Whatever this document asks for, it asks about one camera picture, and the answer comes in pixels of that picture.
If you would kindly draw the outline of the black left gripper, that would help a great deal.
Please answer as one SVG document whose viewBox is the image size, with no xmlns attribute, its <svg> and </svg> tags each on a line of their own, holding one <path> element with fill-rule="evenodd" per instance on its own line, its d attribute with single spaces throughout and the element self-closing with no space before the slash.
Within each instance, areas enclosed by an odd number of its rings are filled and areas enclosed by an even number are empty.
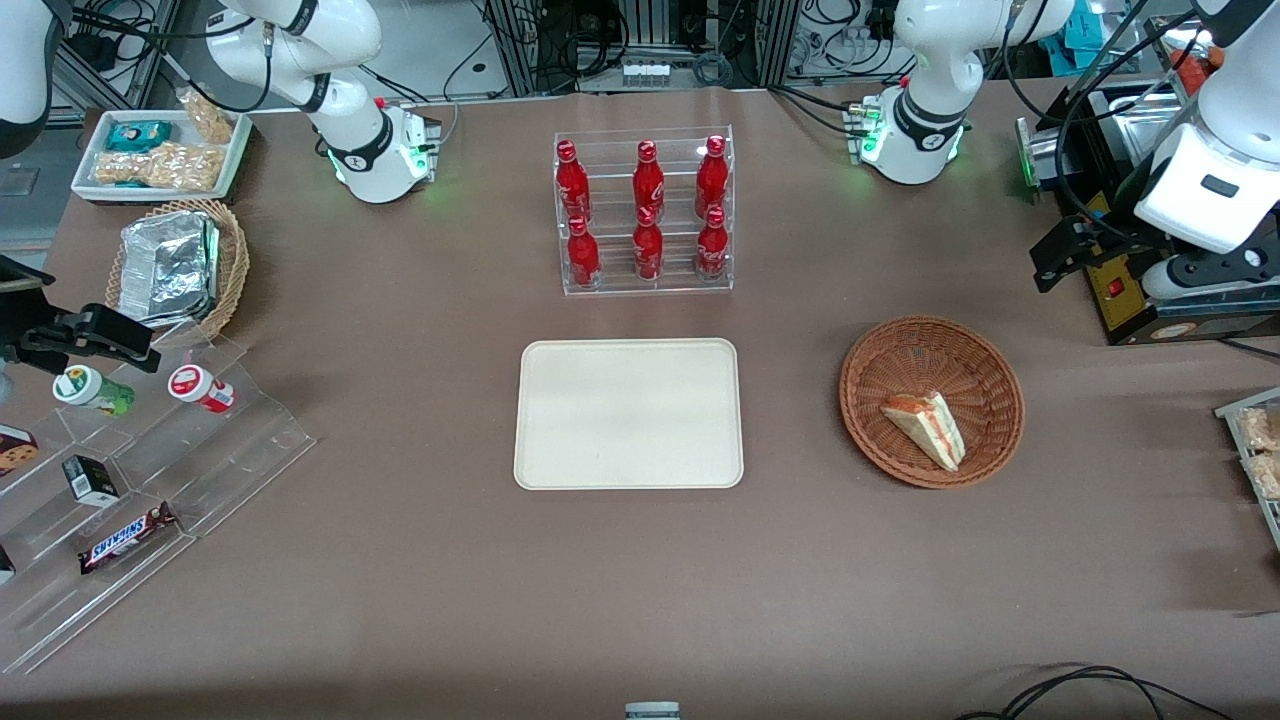
<svg viewBox="0 0 1280 720">
<path fill-rule="evenodd" d="M 1093 252 L 1125 252 L 1135 237 L 1105 227 L 1101 217 L 1073 214 L 1060 222 L 1066 243 L 1032 247 L 1034 283 L 1048 293 L 1064 277 L 1079 272 Z M 1277 283 L 1277 224 L 1260 223 L 1238 247 L 1226 252 L 1188 247 L 1152 265 L 1139 278 L 1144 291 L 1235 291 Z"/>
</svg>

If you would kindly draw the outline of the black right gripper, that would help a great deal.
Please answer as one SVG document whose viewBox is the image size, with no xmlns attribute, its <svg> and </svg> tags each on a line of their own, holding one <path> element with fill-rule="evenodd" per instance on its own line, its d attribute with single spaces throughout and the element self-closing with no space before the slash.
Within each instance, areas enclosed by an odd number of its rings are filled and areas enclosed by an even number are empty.
<svg viewBox="0 0 1280 720">
<path fill-rule="evenodd" d="M 161 354 L 152 348 L 154 331 L 104 304 L 86 304 L 77 313 L 56 311 L 44 288 L 56 278 L 1 256 L 1 351 L 5 364 L 26 364 L 51 375 L 69 356 L 109 357 L 155 373 Z M 28 334 L 55 320 L 55 337 Z"/>
</svg>

